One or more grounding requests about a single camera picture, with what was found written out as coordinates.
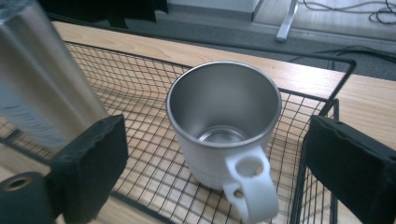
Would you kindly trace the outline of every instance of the metal wire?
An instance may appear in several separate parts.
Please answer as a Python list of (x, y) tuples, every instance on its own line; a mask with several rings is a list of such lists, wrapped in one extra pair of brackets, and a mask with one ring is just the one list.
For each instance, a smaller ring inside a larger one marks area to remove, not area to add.
[[(172, 83), (190, 68), (139, 55), (67, 43), (110, 115), (125, 117), (129, 160), (114, 187), (115, 195), (139, 209), (175, 223), (241, 223), (222, 191), (209, 189), (191, 175), (166, 117), (165, 99)], [(302, 142), (312, 115), (328, 102), (281, 90), (282, 112), (265, 148), (279, 199), (279, 214), (269, 223), (329, 223), (332, 198), (306, 173), (298, 187)], [(0, 117), (0, 141), (46, 162), (53, 156)], [(293, 209), (296, 196), (303, 198)]]

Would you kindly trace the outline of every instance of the white handle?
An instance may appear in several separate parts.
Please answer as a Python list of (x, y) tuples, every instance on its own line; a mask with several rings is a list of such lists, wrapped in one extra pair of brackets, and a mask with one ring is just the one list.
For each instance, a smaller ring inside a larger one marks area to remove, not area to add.
[(278, 212), (277, 195), (262, 148), (229, 156), (225, 161), (234, 182), (223, 185), (224, 193), (241, 218), (257, 223), (274, 217)]

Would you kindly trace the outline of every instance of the mug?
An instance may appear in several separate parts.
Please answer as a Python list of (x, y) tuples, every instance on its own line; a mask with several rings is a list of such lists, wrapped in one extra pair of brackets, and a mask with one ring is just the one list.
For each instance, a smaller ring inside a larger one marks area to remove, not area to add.
[(280, 116), (281, 98), (268, 76), (244, 63), (205, 63), (175, 81), (166, 109), (195, 179), (224, 190), (247, 223), (277, 214), (263, 148)]

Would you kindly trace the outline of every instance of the silver canister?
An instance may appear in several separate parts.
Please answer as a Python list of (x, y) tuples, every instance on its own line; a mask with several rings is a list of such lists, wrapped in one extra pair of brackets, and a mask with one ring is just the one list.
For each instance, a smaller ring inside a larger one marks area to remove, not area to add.
[(0, 0), (0, 114), (54, 152), (107, 117), (35, 0)]

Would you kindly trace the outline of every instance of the table leg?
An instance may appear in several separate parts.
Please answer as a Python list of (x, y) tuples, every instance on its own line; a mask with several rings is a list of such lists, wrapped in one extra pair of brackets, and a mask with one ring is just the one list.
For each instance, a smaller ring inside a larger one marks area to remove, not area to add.
[(288, 14), (286, 14), (285, 19), (283, 19), (282, 25), (280, 26), (279, 31), (277, 32), (276, 42), (283, 43), (288, 38), (291, 24), (293, 23), (294, 16), (297, 12), (297, 8), (298, 8), (297, 3), (298, 3), (297, 0), (291, 0)]

